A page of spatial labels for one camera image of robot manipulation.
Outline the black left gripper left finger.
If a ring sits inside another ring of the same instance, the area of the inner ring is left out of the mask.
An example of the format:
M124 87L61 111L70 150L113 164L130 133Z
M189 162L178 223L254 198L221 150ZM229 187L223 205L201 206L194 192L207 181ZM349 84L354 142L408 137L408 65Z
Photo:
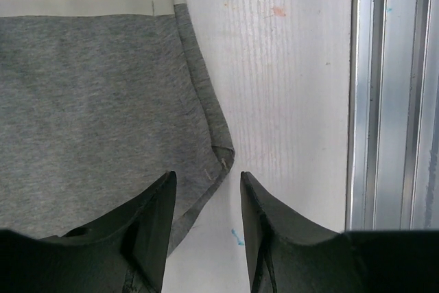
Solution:
M160 292L176 175L67 234L34 239L1 230L2 292Z

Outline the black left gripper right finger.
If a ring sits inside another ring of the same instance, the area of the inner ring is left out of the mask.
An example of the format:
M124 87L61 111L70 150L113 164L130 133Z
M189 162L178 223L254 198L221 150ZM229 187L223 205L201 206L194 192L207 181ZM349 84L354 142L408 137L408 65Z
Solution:
M251 292L437 292L438 232L331 231L241 173Z

